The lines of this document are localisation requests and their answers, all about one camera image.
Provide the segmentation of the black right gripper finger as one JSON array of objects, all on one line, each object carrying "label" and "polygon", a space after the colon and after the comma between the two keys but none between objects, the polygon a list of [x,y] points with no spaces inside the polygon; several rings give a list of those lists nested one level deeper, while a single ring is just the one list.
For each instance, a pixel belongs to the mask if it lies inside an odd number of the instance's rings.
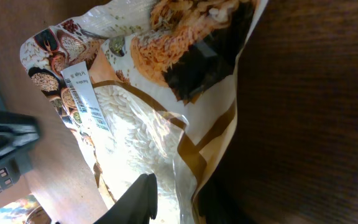
[{"label": "black right gripper finger", "polygon": [[141,174],[94,224],[149,224],[156,219],[157,210],[157,178],[154,173]]}]

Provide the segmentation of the tan bread bag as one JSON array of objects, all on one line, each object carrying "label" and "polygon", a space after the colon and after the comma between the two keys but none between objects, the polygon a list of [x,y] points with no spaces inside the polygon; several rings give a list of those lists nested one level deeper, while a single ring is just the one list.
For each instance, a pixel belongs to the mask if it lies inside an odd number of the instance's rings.
[{"label": "tan bread bag", "polygon": [[206,221],[199,194],[236,130],[239,59],[266,5],[111,1],[22,44],[107,206],[153,173],[156,223]]}]

